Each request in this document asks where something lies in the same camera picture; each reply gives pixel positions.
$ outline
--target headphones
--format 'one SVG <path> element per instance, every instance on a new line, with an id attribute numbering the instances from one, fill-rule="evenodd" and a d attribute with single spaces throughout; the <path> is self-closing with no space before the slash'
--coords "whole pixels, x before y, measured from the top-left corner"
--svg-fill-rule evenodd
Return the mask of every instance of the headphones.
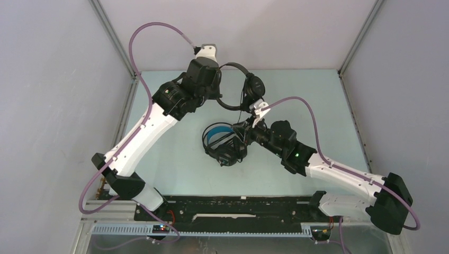
<path id="1" fill-rule="evenodd" d="M 265 95 L 265 85 L 262 82 L 262 80 L 255 76 L 253 73 L 249 72 L 243 65 L 236 63 L 236 62 L 229 62 L 226 63 L 223 66 L 232 66 L 237 69 L 239 69 L 243 74 L 245 74 L 245 83 L 243 84 L 242 89 L 242 98 L 241 104 L 239 106 L 229 106 L 222 102 L 220 99 L 217 99 L 218 103 L 224 107 L 227 110 L 232 111 L 246 111 L 248 113 L 251 113 L 251 110 L 249 109 L 249 106 L 256 102 L 258 99 L 262 98 L 262 96 Z"/>
<path id="2" fill-rule="evenodd" d="M 206 132 L 206 130 L 213 125 L 218 126 L 215 126 Z M 202 135 L 202 142 L 205 153 L 217 160 L 221 167 L 232 166 L 237 162 L 242 162 L 243 158 L 245 158 L 248 154 L 246 145 L 243 143 L 240 137 L 235 134 L 230 126 L 231 124 L 224 122 L 213 123 L 203 131 Z M 219 133 L 225 133 L 225 135 L 221 136 L 213 142 L 210 142 L 211 138 Z"/>

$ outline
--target headset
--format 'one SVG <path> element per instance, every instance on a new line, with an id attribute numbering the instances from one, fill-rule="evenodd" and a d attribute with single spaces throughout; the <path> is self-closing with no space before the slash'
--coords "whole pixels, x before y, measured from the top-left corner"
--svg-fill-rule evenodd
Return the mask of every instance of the headset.
<path id="1" fill-rule="evenodd" d="M 225 133 L 225 135 L 210 142 L 211 138 L 219 133 Z M 232 166 L 237 162 L 242 162 L 247 156 L 247 146 L 232 130 L 231 124 L 218 122 L 209 125 L 202 134 L 202 142 L 204 152 L 210 157 L 218 161 L 220 166 Z"/>
<path id="2" fill-rule="evenodd" d="M 245 74 L 245 83 L 243 84 L 243 89 L 241 91 L 240 105 L 230 106 L 224 103 L 220 98 L 217 99 L 218 104 L 223 108 L 231 111 L 245 111 L 251 113 L 249 106 L 256 102 L 258 99 L 265 95 L 265 85 L 262 80 L 255 76 L 253 73 L 249 72 L 243 65 L 236 62 L 229 62 L 223 66 L 232 66 L 239 69 L 243 74 Z"/>

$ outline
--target wall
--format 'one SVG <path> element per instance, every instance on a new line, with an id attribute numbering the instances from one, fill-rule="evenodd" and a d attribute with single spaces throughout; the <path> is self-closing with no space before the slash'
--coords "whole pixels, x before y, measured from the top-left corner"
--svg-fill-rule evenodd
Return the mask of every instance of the wall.
<path id="1" fill-rule="evenodd" d="M 407 232 L 414 253 L 447 251 L 448 8 L 386 1 L 344 77 L 373 171 L 401 175 L 414 198 L 422 222 Z"/>
<path id="2" fill-rule="evenodd" d="M 0 253 L 68 253 L 130 78 L 86 0 L 1 1 L 0 38 Z"/>
<path id="3" fill-rule="evenodd" d="M 142 24 L 181 29 L 215 43 L 220 63 L 248 69 L 338 69 L 375 0 L 101 1 L 121 43 Z M 178 34 L 151 28 L 134 42 L 141 70 L 184 70 L 193 51 Z"/>

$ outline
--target gray wall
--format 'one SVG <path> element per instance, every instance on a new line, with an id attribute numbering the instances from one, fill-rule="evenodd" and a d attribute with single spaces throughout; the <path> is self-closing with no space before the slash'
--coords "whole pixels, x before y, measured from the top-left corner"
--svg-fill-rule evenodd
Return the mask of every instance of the gray wall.
<path id="1" fill-rule="evenodd" d="M 0 253 L 68 253 L 130 78 L 87 0 L 1 1 L 0 82 Z"/>
<path id="2" fill-rule="evenodd" d="M 415 199 L 414 253 L 447 251 L 447 10 L 448 1 L 386 1 L 344 77 L 373 171 L 401 175 Z"/>

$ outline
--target white bracket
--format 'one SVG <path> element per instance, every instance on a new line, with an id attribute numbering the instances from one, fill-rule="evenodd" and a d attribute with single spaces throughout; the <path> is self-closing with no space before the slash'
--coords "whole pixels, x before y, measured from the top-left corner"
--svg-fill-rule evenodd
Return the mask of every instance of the white bracket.
<path id="1" fill-rule="evenodd" d="M 252 103 L 249 106 L 249 109 L 254 109 L 254 113 L 256 114 L 256 119 L 253 122 L 253 128 L 256 126 L 258 122 L 260 122 L 266 113 L 271 110 L 271 108 L 262 111 L 263 108 L 268 107 L 268 103 L 266 103 L 263 99 L 258 99 L 255 103 Z"/>

